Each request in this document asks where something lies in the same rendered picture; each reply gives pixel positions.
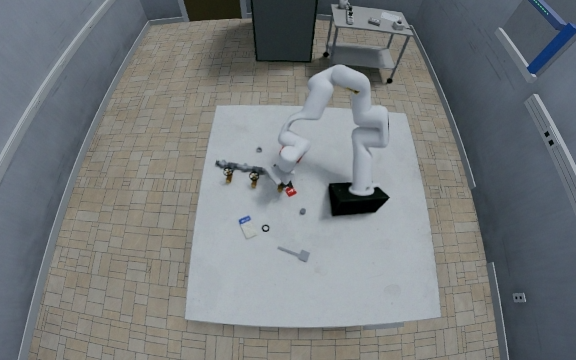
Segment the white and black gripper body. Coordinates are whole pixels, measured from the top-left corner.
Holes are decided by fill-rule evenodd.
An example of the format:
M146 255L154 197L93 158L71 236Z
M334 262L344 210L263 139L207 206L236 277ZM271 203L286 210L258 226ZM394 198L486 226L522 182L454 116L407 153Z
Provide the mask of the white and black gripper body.
M294 175L291 175L291 174L289 174L289 175L288 175L288 174L284 174L285 176L283 176L282 178L280 178L280 179L281 179L281 181L282 181L282 182L283 182L285 185L287 185L287 184L289 183L289 181L291 181L291 182L292 182L292 181L294 180L294 176L295 176L295 172L294 172L294 170L293 170L293 173L294 173Z

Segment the grey pipe manifold with brass valves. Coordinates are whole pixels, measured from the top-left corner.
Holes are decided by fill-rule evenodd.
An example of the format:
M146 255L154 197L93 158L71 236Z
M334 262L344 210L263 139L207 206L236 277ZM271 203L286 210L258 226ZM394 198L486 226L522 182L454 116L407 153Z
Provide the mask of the grey pipe manifold with brass valves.
M263 167L248 166L247 163L244 163L243 165L240 165L240 164L238 164L238 163L226 162L226 160L224 160L224 159L222 159L222 161L216 160L215 164L216 164L216 165L221 165L221 167L224 168L223 174L224 174L224 171L226 171L226 173L224 174L225 176L227 176L226 183L230 183L230 182L231 182L231 178L232 178L232 176L233 176L233 171L234 171L235 168L242 168L242 169L243 169L243 172L247 172L247 169L248 169L248 170L252 170L253 172L251 172L251 173L249 174L249 178L252 180L251 187L253 187L253 188L255 188L256 185L257 185L256 183L257 183L257 180L259 179L259 173L260 173L260 172L265 172L265 168L263 168ZM226 166L228 166L228 167L226 167ZM225 168L225 167L226 167L226 168ZM227 168L228 168L228 170L225 170L225 169L227 169ZM230 169L230 170L229 170L229 169ZM233 170L232 170L232 169L233 169ZM232 170L232 171L231 171L231 170ZM252 175L252 173L254 173L254 175ZM226 174L227 174L227 175L226 175ZM252 177L253 179L250 177L250 175L253 176L253 177ZM281 182L281 184L278 185L278 188L277 188L278 192L282 192L282 190L283 190L283 188L282 188L283 184L284 184L284 183Z

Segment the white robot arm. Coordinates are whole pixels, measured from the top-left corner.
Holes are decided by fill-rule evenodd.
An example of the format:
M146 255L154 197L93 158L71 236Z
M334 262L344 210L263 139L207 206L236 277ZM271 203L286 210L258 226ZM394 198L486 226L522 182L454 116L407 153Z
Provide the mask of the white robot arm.
M284 146L278 165L265 169L276 186L281 184L280 178L285 176L284 174L294 175L296 162L308 152L311 145L309 140L289 130L291 124L296 120L319 120L332 96L335 85L352 91L354 123L358 126L366 126L352 130L353 174L349 192L355 195L370 195L374 193L374 187L380 186L379 183L371 182L373 156L368 148L387 147L389 142L388 111L384 106L371 105L368 78L344 65L333 66L311 77L307 84L310 93L302 110L285 121L278 136L278 143Z

